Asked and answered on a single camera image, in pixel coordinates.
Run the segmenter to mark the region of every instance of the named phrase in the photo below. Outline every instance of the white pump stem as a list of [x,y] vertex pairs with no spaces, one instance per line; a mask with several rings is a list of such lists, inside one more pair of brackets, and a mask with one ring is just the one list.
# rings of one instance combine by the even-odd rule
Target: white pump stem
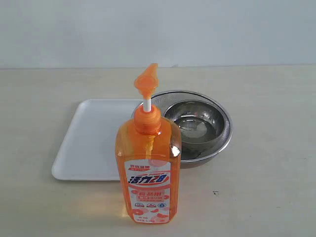
[[149,100],[144,99],[143,105],[144,105],[145,112],[150,112],[152,110],[152,100],[151,99],[149,99]]

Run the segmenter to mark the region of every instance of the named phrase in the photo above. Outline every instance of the white plastic tray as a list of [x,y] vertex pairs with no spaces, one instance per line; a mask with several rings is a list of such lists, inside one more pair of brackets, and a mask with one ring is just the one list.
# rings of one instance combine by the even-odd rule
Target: white plastic tray
[[52,167],[59,180],[119,180],[118,128],[141,100],[91,99],[77,108]]

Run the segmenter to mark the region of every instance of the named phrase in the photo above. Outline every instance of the orange pump head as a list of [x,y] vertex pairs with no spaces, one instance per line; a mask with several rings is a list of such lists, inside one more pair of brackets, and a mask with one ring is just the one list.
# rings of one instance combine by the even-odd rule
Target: orange pump head
[[157,63],[152,63],[134,82],[134,86],[143,95],[144,103],[134,114],[136,130],[143,134],[155,134],[161,126],[161,113],[151,105],[151,96],[159,84],[157,78]]

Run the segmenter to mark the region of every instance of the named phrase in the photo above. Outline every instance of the beige tabletop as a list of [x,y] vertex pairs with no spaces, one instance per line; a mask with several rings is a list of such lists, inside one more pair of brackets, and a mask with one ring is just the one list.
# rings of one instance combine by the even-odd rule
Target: beige tabletop
[[181,170],[169,224],[132,222],[119,182],[55,180],[51,166],[79,102],[139,98],[141,72],[0,70],[1,237],[316,236],[315,65],[158,70],[158,92],[206,94],[234,123],[221,154]]

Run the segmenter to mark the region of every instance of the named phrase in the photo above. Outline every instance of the pump dispenser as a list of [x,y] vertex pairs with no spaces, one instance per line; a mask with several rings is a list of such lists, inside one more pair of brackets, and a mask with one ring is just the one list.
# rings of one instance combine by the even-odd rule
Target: pump dispenser
[[137,223],[163,224],[177,212],[181,133],[151,104],[158,87],[157,63],[134,82],[143,95],[134,118],[116,138],[116,159],[128,215]]

